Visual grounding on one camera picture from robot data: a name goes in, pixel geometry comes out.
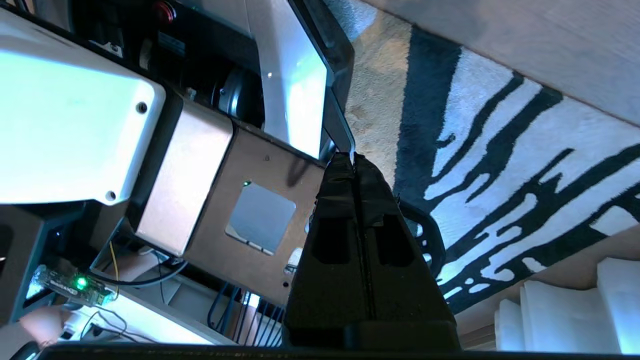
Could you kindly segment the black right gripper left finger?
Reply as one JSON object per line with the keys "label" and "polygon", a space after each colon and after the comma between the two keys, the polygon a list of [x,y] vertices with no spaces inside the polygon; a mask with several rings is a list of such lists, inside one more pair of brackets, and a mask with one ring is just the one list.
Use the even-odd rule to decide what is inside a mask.
{"label": "black right gripper left finger", "polygon": [[324,171],[283,320],[286,347],[345,347],[345,330],[368,316],[356,173],[350,153]]}

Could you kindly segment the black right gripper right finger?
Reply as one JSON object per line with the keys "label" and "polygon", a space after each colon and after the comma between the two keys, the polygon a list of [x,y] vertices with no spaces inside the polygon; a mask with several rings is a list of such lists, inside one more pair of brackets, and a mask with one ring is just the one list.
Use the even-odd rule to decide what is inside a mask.
{"label": "black right gripper right finger", "polygon": [[397,199],[381,171],[354,157],[368,315],[354,345],[368,350],[458,350],[457,322],[435,276],[445,248],[433,217]]}

